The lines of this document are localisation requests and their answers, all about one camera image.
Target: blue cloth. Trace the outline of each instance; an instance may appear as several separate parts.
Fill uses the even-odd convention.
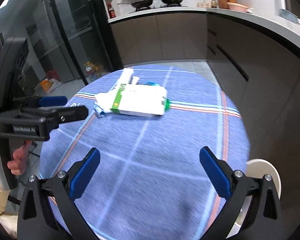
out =
[[[94,95],[111,90],[122,71],[84,87],[67,106],[86,105],[85,121],[60,125],[43,144],[42,178],[68,170],[91,147],[101,162],[75,201],[105,239],[199,239],[224,201],[199,162],[208,146],[232,169],[245,170],[249,141],[239,112],[219,87],[196,73],[163,65],[134,67],[140,84],[164,86],[171,109],[158,118],[94,114]],[[66,228],[58,208],[57,220]]]

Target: plaid tablecloth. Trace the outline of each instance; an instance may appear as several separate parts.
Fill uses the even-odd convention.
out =
[[[245,170],[249,141],[231,100],[196,73],[163,65],[135,66],[140,83],[164,86],[172,102],[160,118],[93,112],[94,95],[114,87],[110,73],[71,98],[85,105],[85,121],[60,125],[42,147],[40,176],[48,178],[85,157],[91,147],[101,163],[75,204],[105,239],[197,240],[224,205],[199,162],[208,146],[232,169]],[[66,228],[58,208],[57,220]]]

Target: pink bowl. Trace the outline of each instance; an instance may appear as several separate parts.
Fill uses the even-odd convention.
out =
[[[248,6],[239,3],[227,2],[227,5],[230,10],[239,11],[239,12],[247,12],[247,9],[249,9]]]

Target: green stripe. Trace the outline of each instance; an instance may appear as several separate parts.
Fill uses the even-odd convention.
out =
[[[113,113],[116,113],[116,114],[120,113],[118,108],[119,108],[119,104],[120,104],[120,101],[121,101],[121,98],[122,98],[121,93],[125,88],[126,88],[126,84],[121,84],[120,87],[119,87],[117,95],[115,96],[112,107],[110,109]]]

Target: drawer handle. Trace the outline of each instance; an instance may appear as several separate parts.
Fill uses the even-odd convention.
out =
[[[208,49],[212,52],[213,55],[217,55],[215,51],[208,45]]]
[[[221,48],[219,45],[217,45],[217,48],[221,51],[221,53],[223,55],[226,56],[226,58],[232,63],[232,65],[234,65],[234,67],[237,69],[237,71],[239,71],[239,73],[242,75],[242,77],[245,79],[245,81],[248,82],[249,76],[242,69],[242,67],[240,67],[240,65],[223,48]]]
[[[210,32],[213,36],[218,36],[218,34],[211,29],[208,29],[208,32]]]

